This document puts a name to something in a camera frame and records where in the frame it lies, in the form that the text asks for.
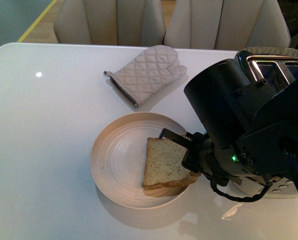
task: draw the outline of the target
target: bread slice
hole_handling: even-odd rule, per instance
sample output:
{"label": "bread slice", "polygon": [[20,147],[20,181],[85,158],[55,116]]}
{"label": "bread slice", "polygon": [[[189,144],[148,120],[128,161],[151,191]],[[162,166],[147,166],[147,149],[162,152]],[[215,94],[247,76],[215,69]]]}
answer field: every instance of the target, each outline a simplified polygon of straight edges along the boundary
{"label": "bread slice", "polygon": [[183,187],[197,181],[194,173],[181,165],[186,148],[165,139],[147,139],[147,152],[142,187],[145,190]]}

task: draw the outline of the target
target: white table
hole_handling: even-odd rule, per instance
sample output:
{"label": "white table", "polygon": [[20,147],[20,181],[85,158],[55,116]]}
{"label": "white table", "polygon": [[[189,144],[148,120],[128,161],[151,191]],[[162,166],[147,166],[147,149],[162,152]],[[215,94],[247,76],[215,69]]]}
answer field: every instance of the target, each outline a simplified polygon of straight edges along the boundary
{"label": "white table", "polygon": [[[201,177],[171,204],[135,210],[97,189],[89,169],[93,142],[111,121],[135,111],[103,71],[119,70],[143,50],[29,43],[0,48],[0,240],[298,239],[298,198],[237,203],[213,193]],[[187,81],[235,55],[177,51]],[[185,85],[150,111],[203,132]],[[237,193],[232,185],[227,191]]]}

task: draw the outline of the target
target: plate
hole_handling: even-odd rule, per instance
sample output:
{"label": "plate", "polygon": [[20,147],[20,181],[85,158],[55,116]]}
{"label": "plate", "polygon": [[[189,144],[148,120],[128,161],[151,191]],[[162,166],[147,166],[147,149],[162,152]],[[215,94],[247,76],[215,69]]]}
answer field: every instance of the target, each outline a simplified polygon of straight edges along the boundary
{"label": "plate", "polygon": [[97,187],[110,200],[128,208],[152,209],[174,201],[188,188],[142,188],[147,138],[157,138],[163,128],[186,133],[166,116],[136,112],[118,118],[99,134],[91,151],[90,169]]}

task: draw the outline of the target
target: beige chair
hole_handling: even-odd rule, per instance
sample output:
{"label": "beige chair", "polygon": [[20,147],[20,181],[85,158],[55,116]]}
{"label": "beige chair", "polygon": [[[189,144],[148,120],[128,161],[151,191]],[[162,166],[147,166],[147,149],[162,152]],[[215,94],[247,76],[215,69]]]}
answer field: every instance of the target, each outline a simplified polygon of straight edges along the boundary
{"label": "beige chair", "polygon": [[184,49],[286,48],[290,34],[277,0],[177,0],[164,44]]}
{"label": "beige chair", "polygon": [[53,26],[59,43],[163,44],[160,0],[65,0]]}

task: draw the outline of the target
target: green led light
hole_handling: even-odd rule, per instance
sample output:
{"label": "green led light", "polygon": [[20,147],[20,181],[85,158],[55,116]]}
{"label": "green led light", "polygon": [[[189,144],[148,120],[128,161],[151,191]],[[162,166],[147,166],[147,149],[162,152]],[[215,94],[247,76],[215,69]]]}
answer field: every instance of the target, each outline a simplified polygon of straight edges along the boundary
{"label": "green led light", "polygon": [[237,156],[235,156],[235,155],[232,155],[231,158],[232,158],[232,160],[235,161],[235,162],[238,160]]}

